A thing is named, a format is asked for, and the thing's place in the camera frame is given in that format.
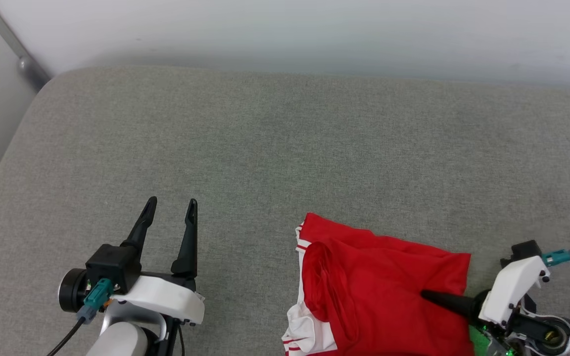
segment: red shirt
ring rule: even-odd
[[[421,298],[462,295],[470,255],[375,236],[309,213],[300,238],[305,304],[340,355],[473,356],[468,322]]]

